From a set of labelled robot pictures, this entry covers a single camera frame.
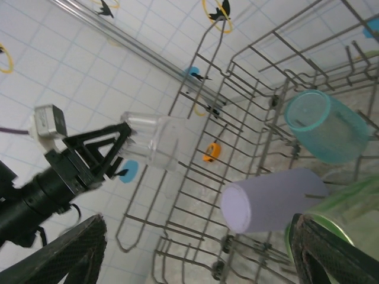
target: clear plastic cup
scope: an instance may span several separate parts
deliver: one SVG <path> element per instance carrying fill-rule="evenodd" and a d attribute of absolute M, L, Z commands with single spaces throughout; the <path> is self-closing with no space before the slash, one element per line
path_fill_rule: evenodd
<path fill-rule="evenodd" d="M 317 90 L 296 96 L 285 120 L 299 142 L 325 163 L 345 163 L 366 148 L 366 122 L 346 105 Z"/>
<path fill-rule="evenodd" d="M 133 130 L 119 152 L 121 157 L 176 170 L 184 119 L 125 112 L 121 121 L 128 123 Z"/>

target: teal plastic cup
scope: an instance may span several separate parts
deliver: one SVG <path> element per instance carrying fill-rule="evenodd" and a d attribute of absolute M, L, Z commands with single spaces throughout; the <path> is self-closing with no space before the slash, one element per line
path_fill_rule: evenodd
<path fill-rule="evenodd" d="M 366 122 L 357 113 L 317 90 L 293 98 L 284 117 L 297 140 L 325 163 L 346 163 L 357 158 L 370 137 Z"/>

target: black bird sticker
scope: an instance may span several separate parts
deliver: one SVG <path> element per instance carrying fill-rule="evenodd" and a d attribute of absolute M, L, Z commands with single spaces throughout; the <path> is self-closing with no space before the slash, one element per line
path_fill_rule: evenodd
<path fill-rule="evenodd" d="M 200 74 L 195 73 L 195 72 L 194 72 L 194 73 L 191 73 L 191 76 L 195 77 L 195 78 L 198 79 L 199 81 L 203 81 L 203 80 L 204 80 L 204 77 L 203 77 L 203 76 L 201 76 Z"/>
<path fill-rule="evenodd" d="M 98 15 L 103 15 L 103 16 L 111 16 L 113 17 L 112 11 L 107 5 L 107 3 L 104 2 L 104 0 L 101 0 L 102 8 L 100 8 L 101 12 L 97 12 Z"/>
<path fill-rule="evenodd" d="M 223 9 L 225 10 L 225 13 L 226 15 L 229 17 L 230 15 L 230 4 L 229 4 L 229 0 L 224 0 L 223 1 L 223 5 L 222 5 Z M 209 14 L 209 19 L 215 21 L 217 20 L 219 17 L 223 17 L 224 14 L 223 14 L 223 11 L 220 10 L 220 8 L 216 8 L 216 13 L 215 14 Z"/>

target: metal wire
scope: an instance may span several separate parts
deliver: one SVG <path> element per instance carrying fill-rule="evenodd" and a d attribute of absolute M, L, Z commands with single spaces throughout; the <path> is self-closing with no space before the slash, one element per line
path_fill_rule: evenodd
<path fill-rule="evenodd" d="M 220 216 L 218 200 L 224 184 L 232 181 L 230 177 L 231 173 L 236 173 L 245 178 L 249 178 L 252 176 L 268 174 L 273 170 L 290 169 L 292 167 L 301 166 L 304 163 L 308 164 L 317 162 L 315 157 L 301 148 L 298 141 L 290 134 L 290 131 L 282 118 L 286 104 L 301 89 L 319 89 L 327 92 L 329 95 L 338 96 L 341 100 L 344 99 L 347 93 L 367 93 L 368 95 L 359 97 L 359 100 L 365 100 L 367 102 L 367 107 L 365 109 L 359 109 L 358 113 L 364 120 L 366 120 L 367 124 L 375 129 L 375 133 L 371 137 L 372 143 L 379 143 L 379 126 L 377 125 L 377 121 L 375 122 L 372 117 L 373 107 L 375 100 L 377 99 L 379 75 L 378 57 L 368 58 L 365 55 L 364 50 L 362 50 L 362 47 L 359 45 L 359 42 L 355 41 L 352 42 L 352 47 L 359 53 L 361 59 L 353 60 L 350 47 L 346 47 L 341 50 L 341 52 L 346 53 L 346 61 L 341 62 L 338 66 L 333 66 L 328 69 L 323 68 L 320 64 L 316 64 L 316 62 L 308 59 L 305 55 L 307 51 L 314 50 L 316 47 L 351 32 L 354 29 L 362 27 L 367 28 L 367 22 L 378 16 L 375 15 L 367 19 L 362 19 L 347 1 L 340 1 L 352 12 L 353 16 L 359 21 L 358 24 L 347 27 L 343 31 L 323 39 L 305 49 L 295 49 L 280 31 L 293 24 L 304 15 L 312 12 L 313 9 L 325 4 L 324 0 L 316 0 L 272 31 L 236 53 L 232 57 L 225 71 L 214 63 L 220 45 L 222 44 L 222 31 L 224 30 L 225 21 L 223 22 L 218 45 L 210 59 L 200 54 L 200 50 L 204 39 L 208 36 L 212 27 L 217 22 L 205 32 L 191 64 L 193 64 L 195 60 L 203 61 L 203 63 L 208 66 L 204 77 L 208 75 L 211 69 L 215 69 L 222 76 L 222 82 L 217 91 L 217 95 L 214 98 L 213 104 L 210 105 L 210 109 L 207 111 L 207 120 L 200 134 L 191 160 L 188 164 L 180 163 L 181 166 L 185 167 L 185 174 L 175 197 L 174 204 L 169 212 L 168 219 L 164 225 L 149 220 L 158 193 L 162 190 L 162 185 L 167 177 L 166 173 L 163 174 L 162 179 L 159 181 L 156 195 L 151 202 L 150 209 L 146 216 L 137 216 L 131 211 L 131 207 L 136 200 L 140 185 L 146 180 L 145 173 L 147 168 L 145 168 L 137 183 L 133 196 L 131 197 L 131 201 L 128 204 L 116 236 L 118 245 L 122 251 L 127 253 L 137 246 L 142 233 L 147 226 L 163 229 L 164 236 L 160 238 L 153 256 L 152 276 L 156 283 L 171 283 L 169 279 L 169 271 L 173 264 L 171 261 L 175 262 L 176 268 L 179 267 L 179 269 L 181 269 L 180 280 L 178 280 L 178 282 L 181 283 L 186 283 L 188 280 L 186 271 L 197 268 L 199 271 L 205 269 L 206 272 L 213 274 L 215 273 L 215 264 L 219 265 L 217 266 L 218 268 L 223 268 L 219 275 L 217 275 L 218 279 L 220 279 L 220 283 L 226 283 L 229 277 L 239 277 L 249 281 L 249 283 L 257 283 L 263 273 L 262 271 L 270 272 L 284 283 L 294 283 L 288 276 L 291 273 L 284 274 L 284 271 L 288 270 L 287 268 L 290 266 L 289 258 L 285 253 L 271 247 L 269 244 L 272 234 L 268 233 L 267 238 L 264 241 L 258 241 L 244 235 L 233 235 L 222 221 L 218 219 L 218 216 Z M 269 37 L 279 39 L 282 44 L 292 51 L 292 55 L 280 59 L 277 62 L 273 62 L 265 57 L 258 50 L 257 45 Z M 256 56 L 259 56 L 259 58 L 268 64 L 266 67 L 262 68 L 260 72 L 270 68 L 275 69 L 278 71 L 278 75 L 282 77 L 281 84 L 268 86 L 263 82 L 259 74 L 251 74 L 240 64 L 238 60 L 239 56 L 245 53 L 250 54 L 251 52 L 254 52 Z M 294 72 L 287 67 L 283 67 L 282 63 L 295 57 L 302 60 L 308 69 L 302 70 L 299 73 Z M 197 99 L 186 94 L 184 81 L 175 97 L 169 115 L 171 115 L 179 96 L 184 96 L 193 102 L 188 117 L 190 117 L 194 105 L 199 105 L 204 108 L 207 107 Z M 204 82 L 201 84 L 200 88 L 197 89 L 197 94 L 201 93 L 201 88 L 203 86 Z M 239 99 L 227 99 L 223 95 L 226 89 L 232 90 L 236 95 L 239 95 Z M 220 98 L 226 101 L 226 105 L 233 107 L 236 111 L 240 112 L 241 116 L 238 117 L 235 113 L 221 110 L 220 118 L 215 120 L 213 118 L 212 110 L 216 107 Z M 278 100 L 275 108 L 271 108 L 268 103 L 265 105 L 265 103 L 271 98 Z M 227 125 L 227 127 L 223 135 L 219 137 L 217 135 L 218 131 L 215 133 L 210 130 L 210 125 L 218 125 L 219 127 Z M 201 142 L 205 139 L 213 140 L 215 138 L 218 139 L 219 143 L 222 143 L 223 147 L 229 150 L 228 155 L 219 157 L 214 161 L 222 166 L 222 171 L 218 173 L 212 172 L 209 168 L 196 161 L 196 157 L 199 154 L 202 155 L 205 153 L 204 149 L 201 148 Z M 245 143 L 250 150 L 246 151 L 240 148 L 240 143 Z M 237 156 L 243 157 L 248 163 L 244 166 L 236 163 Z M 270 161 L 274 158 L 281 159 L 285 168 L 275 168 L 275 165 L 274 168 L 272 168 L 272 163 Z M 358 179 L 362 165 L 366 161 L 372 160 L 379 160 L 379 155 L 364 153 L 354 164 L 352 164 L 354 180 Z M 332 180 L 328 180 L 328 183 L 338 184 Z M 204 196 L 199 196 L 196 192 L 189 190 L 189 188 L 195 188 L 196 186 L 205 190 Z M 181 202 L 184 199 L 188 200 L 189 203 L 198 204 L 201 210 L 189 210 L 187 207 L 183 206 L 183 203 Z M 176 216 L 192 218 L 195 225 L 186 224 L 184 220 L 178 220 Z M 135 242 L 128 248 L 123 247 L 119 240 L 119 235 L 126 219 L 140 223 L 139 235 Z M 225 237 L 227 236 L 232 236 L 233 239 L 228 253 L 224 250 Z M 257 268 L 256 273 L 253 275 L 248 272 L 241 272 L 238 267 L 234 265 L 234 263 L 240 259 L 244 262 L 254 264 Z M 277 270 L 274 268 L 274 264 L 283 265 L 284 267 Z"/>

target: wire rack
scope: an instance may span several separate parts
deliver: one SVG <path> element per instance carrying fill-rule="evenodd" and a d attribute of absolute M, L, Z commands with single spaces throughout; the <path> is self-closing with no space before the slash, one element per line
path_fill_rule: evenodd
<path fill-rule="evenodd" d="M 205 32 L 191 66 L 198 61 L 206 63 L 207 71 L 204 77 L 213 70 L 220 74 L 222 82 L 213 105 L 207 110 L 207 120 L 192 159 L 188 164 L 179 163 L 184 169 L 184 175 L 168 218 L 163 224 L 152 218 L 156 199 L 167 186 L 166 180 L 170 175 L 168 172 L 164 172 L 157 182 L 156 193 L 147 213 L 144 216 L 132 213 L 138 191 L 147 179 L 146 166 L 116 236 L 120 249 L 128 253 L 138 245 L 144 230 L 148 227 L 163 229 L 152 260 L 152 279 L 155 283 L 273 283 L 270 277 L 276 278 L 279 283 L 297 283 L 296 271 L 283 252 L 282 232 L 235 235 L 225 226 L 219 207 L 224 185 L 235 180 L 293 167 L 308 167 L 323 176 L 325 183 L 339 186 L 349 184 L 379 169 L 379 100 L 376 98 L 378 56 L 370 57 L 359 42 L 353 41 L 344 50 L 340 50 L 345 60 L 337 66 L 321 67 L 307 57 L 308 52 L 363 27 L 371 33 L 373 40 L 379 42 L 378 34 L 367 24 L 378 15 L 363 19 L 347 1 L 341 0 L 356 18 L 355 25 L 304 50 L 295 49 L 281 33 L 283 28 L 312 12 L 317 5 L 322 5 L 322 2 L 313 2 L 235 54 L 226 71 L 214 63 L 222 45 L 226 21 L 219 18 Z M 219 42 L 213 56 L 206 58 L 201 55 L 201 47 L 216 24 L 222 25 Z M 269 59 L 264 52 L 259 51 L 258 46 L 270 38 L 279 40 L 291 50 L 291 54 L 277 62 Z M 260 65 L 262 67 L 257 75 L 249 71 L 239 60 L 241 56 L 251 54 L 264 63 Z M 295 65 L 302 66 L 302 70 L 288 69 L 287 63 L 291 60 L 298 60 L 301 64 Z M 270 76 L 280 78 L 281 83 L 274 86 L 265 83 L 260 74 L 266 70 L 272 70 Z M 195 104 L 205 109 L 208 107 L 198 100 L 197 95 L 186 92 L 184 81 L 169 115 L 181 96 L 193 101 L 188 117 L 191 116 Z M 197 94 L 201 92 L 204 84 L 205 81 L 197 90 Z M 358 111 L 370 125 L 371 140 L 366 151 L 356 161 L 339 166 L 323 164 L 303 149 L 291 135 L 284 122 L 283 112 L 287 102 L 305 89 L 318 89 L 335 96 Z M 230 93 L 238 97 L 229 99 Z M 224 103 L 225 107 L 219 110 L 219 115 L 215 115 L 213 110 L 220 102 Z M 222 154 L 212 163 L 204 163 L 201 160 L 205 155 L 204 145 L 214 139 L 221 143 Z M 345 173 L 345 178 L 338 178 L 336 173 Z M 137 238 L 129 247 L 123 247 L 120 241 L 120 233 L 126 219 L 133 220 L 140 227 Z"/>

